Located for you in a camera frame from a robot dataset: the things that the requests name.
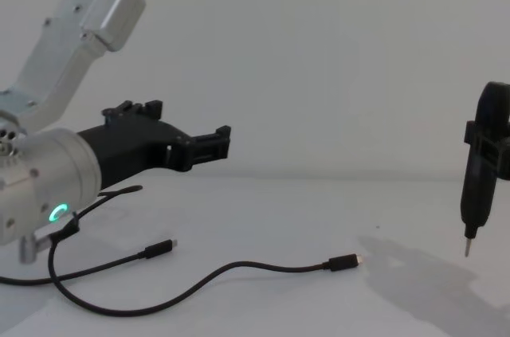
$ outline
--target white backdrop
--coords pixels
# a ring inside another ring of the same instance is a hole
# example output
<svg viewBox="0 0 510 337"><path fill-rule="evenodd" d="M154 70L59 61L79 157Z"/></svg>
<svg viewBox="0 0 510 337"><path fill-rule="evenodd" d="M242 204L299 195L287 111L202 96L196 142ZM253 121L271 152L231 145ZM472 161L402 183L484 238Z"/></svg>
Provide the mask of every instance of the white backdrop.
<svg viewBox="0 0 510 337"><path fill-rule="evenodd" d="M58 0L0 0L0 87ZM465 121L510 82L508 0L147 0L127 47L96 62L59 125L162 99L192 134L233 127L195 174L458 178Z"/></svg>

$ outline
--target black cable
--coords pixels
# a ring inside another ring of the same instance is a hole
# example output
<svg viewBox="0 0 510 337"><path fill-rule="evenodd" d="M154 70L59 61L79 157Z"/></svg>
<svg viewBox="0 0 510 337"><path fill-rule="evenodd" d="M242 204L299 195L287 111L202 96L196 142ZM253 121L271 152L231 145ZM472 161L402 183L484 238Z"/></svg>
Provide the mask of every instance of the black cable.
<svg viewBox="0 0 510 337"><path fill-rule="evenodd" d="M108 315L114 317L138 317L142 315L150 315L153 313L157 313L173 307L174 305L180 303L181 301L187 299L194 293L196 293L199 289L204 287L206 284L214 280L216 277L220 276L224 272L229 271L230 269L240 268L240 267L248 267L248 268L257 268L263 269L266 271L273 272L284 272L284 273L305 273L305 272L314 272L319 270L330 270L330 271L341 271L344 269L355 268L360 264L360 258L354 254L346 255L341 257L334 257L329 259L329 261L325 261L322 264L311 265L308 267L281 267L278 265L269 265L263 263L257 263L253 261L237 261L218 268L208 276L204 277L197 284L193 285L187 291L182 293L179 296L176 296L174 299L166 301L164 303L155 305L149 308L141 308L135 310L117 310L117 309L107 309L98 307L94 304L90 304L87 301L80 299L79 297L73 295L63 284L62 281L76 279L79 277L87 276L96 272L104 271L106 269L114 268L119 265L126 264L128 262L138 260L138 259L151 259L152 257L160 256L164 253L170 252L175 246L176 242L173 240L166 240L160 242L155 245L150 245L145 248L144 251L137 253L135 255L131 255L125 257L123 259L119 259L116 261L112 261L110 263L99 265L94 268L85 269L79 272L69 273L63 276L58 276L55 272L55 251L57 250L58 244L65 240L68 237L78 233L80 231L79 221L81 218L89 214L91 211L101 206L105 202L121 195L127 194L130 192L135 192L138 190L142 190L142 186L130 186L118 191L112 192L102 192L98 196L102 196L100 200L92 204L90 207L81 211L79 214L74 214L74 218L69 221L62 229L57 232L51 233L49 235L49 239L51 240L51 248L49 249L48 255L48 270L49 270L49 278L45 279L35 279L35 280L23 280L23 279L12 279L8 277L0 277L0 284L8 284L8 285L17 285L17 286L35 286L35 285L44 285L53 283L58 291L64 295L67 299L72 301L74 304L87 309L91 312L97 313L99 315Z"/></svg>
<svg viewBox="0 0 510 337"><path fill-rule="evenodd" d="M113 198L116 198L119 195L129 194L131 192L140 191L142 189L143 189L142 186L129 186L129 187L123 188L121 190L117 190L117 191L101 192L98 194L98 196L101 196L102 198L100 200L98 200L97 202L93 203L92 205L90 205L89 207L87 207L85 210L81 211L77 215L77 218L79 218L79 219L83 218L85 215L89 214L91 211L95 210L97 207L101 206L105 202L108 202L109 200L112 200ZM131 261L135 261L135 260L144 258L144 257L140 257L140 254L141 253L137 253L137 254L134 254L134 255L131 255L128 257L124 257L124 258L116 260L116 261L111 261L107 264L98 265L94 268L89 268L89 269L85 269L82 271L69 273L67 275L60 276L59 280L66 281L66 280L77 279L79 277L92 275L93 273L98 273L98 272L104 271L106 269L115 268L115 267L118 267L119 265L123 265L123 264L129 263ZM20 286L20 287L34 287L34 286L38 286L38 285L47 285L47 284L51 284L51 283L52 283L52 280L49 277L47 277L45 279L14 279L14 278L10 278L10 277L1 277L0 276L0 284L4 284L4 285L14 285L14 286Z"/></svg>
<svg viewBox="0 0 510 337"><path fill-rule="evenodd" d="M329 261L326 261L322 264L311 265L308 267L297 267L297 268L281 267L281 266L277 266L277 265L268 265L268 264L253 262L253 261L237 261L237 262L233 262L233 263L224 265L221 268L215 270L210 275L204 277L197 284L193 285L187 291L185 291L184 293L175 297L172 300L169 300L164 303L161 303L161 304L158 304L158 305L155 305L152 307L148 307L148 308L141 308L141 309L135 309L135 310L119 310L119 309L102 308L97 305L90 304L87 301L82 300L80 297L72 294L61 283L61 280L59 279L59 277L57 276L57 274L55 272L55 251L57 250L57 246L58 246L59 242L62 240L64 240L64 239L58 239L58 238L54 239L52 246L49 249L48 270L49 270L49 276L52 279L53 284L55 285L55 287L58 289L58 291L62 295L64 295L68 300L72 301L75 305L78 305L79 307L84 308L88 311L94 312L98 315L107 315L107 316L111 316L111 317L139 317L142 315L151 315L153 313L163 311L163 310L173 307L174 305L187 299L189 296L196 293L200 288L202 288L204 285L208 284L210 281L212 281L216 277L220 276L222 273L229 271L230 269L234 269L234 268L249 267L249 268L258 268L258 269L264 269L267 271L274 271L274 272L304 273L304 272L319 271L321 269L329 269L329 270L335 272L335 271L340 271L340 270L344 270L344 269L355 268L359 265L359 258L356 255L346 255L346 256L342 256L342 257L335 257L335 258L332 258Z"/></svg>
<svg viewBox="0 0 510 337"><path fill-rule="evenodd" d="M118 267L119 265L123 265L123 264L129 263L131 261L135 261L138 259L139 259L138 254L131 255L131 256L116 260L116 261L112 261L107 264L98 265L97 267L94 267L94 268L89 268L89 269L85 269L83 271L69 273L67 275L62 275L58 279L60 281L77 279L79 277L92 275L93 273L98 273L98 272L104 271L106 269L115 268L115 267ZM31 280L30 279L26 279L26 280L11 279L9 277L0 277L0 284L14 285L14 286L18 286L18 287L37 287L38 285L47 285L47 284L51 284L51 283L52 283L52 281L51 281L51 278L49 278L49 277L45 278L45 279L31 279Z"/></svg>

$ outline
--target green led ring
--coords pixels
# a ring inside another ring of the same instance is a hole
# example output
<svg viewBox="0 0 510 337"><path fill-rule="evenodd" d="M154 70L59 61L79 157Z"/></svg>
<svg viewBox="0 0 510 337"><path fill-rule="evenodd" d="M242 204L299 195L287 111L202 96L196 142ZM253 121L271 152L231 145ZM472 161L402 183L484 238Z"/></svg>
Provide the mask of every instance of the green led ring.
<svg viewBox="0 0 510 337"><path fill-rule="evenodd" d="M56 206L53 211L51 211L51 214L49 215L49 220L54 223L58 219L61 218L63 214L65 214L67 211L69 211L69 206L65 203L59 204Z"/></svg>

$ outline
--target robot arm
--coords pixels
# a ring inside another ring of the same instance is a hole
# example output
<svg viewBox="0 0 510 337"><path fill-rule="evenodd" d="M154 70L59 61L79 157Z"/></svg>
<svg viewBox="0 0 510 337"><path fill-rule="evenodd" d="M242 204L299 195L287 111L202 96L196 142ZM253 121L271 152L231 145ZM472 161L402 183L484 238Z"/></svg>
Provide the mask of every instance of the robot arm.
<svg viewBox="0 0 510 337"><path fill-rule="evenodd" d="M0 129L39 131L58 120L94 60L124 44L145 0L61 0L16 83L0 94Z"/></svg>
<svg viewBox="0 0 510 337"><path fill-rule="evenodd" d="M225 159L230 128L191 137L161 121L163 103L125 102L79 133L35 133L64 112L92 62L122 49L144 0L62 0L17 82L0 94L0 245L20 239L22 262L45 239L33 232L80 210L100 190L143 170L188 171Z"/></svg>

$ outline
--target metal tip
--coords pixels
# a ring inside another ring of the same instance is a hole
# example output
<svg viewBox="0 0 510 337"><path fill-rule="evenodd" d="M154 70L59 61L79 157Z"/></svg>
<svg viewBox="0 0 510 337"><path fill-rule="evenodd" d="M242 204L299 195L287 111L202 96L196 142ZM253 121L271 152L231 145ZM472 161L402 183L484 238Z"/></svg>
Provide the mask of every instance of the metal tip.
<svg viewBox="0 0 510 337"><path fill-rule="evenodd" d="M471 250L471 242L473 239L465 239L465 254L464 256L469 256L469 251Z"/></svg>

